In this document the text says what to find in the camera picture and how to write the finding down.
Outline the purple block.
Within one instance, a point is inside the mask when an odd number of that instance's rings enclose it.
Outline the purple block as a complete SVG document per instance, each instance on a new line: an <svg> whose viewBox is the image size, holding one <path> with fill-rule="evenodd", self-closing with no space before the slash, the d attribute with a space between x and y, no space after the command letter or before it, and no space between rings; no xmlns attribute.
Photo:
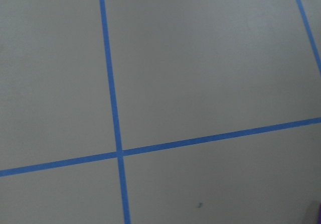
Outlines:
<svg viewBox="0 0 321 224"><path fill-rule="evenodd" d="M320 203L315 203L310 212L310 224L320 224Z"/></svg>

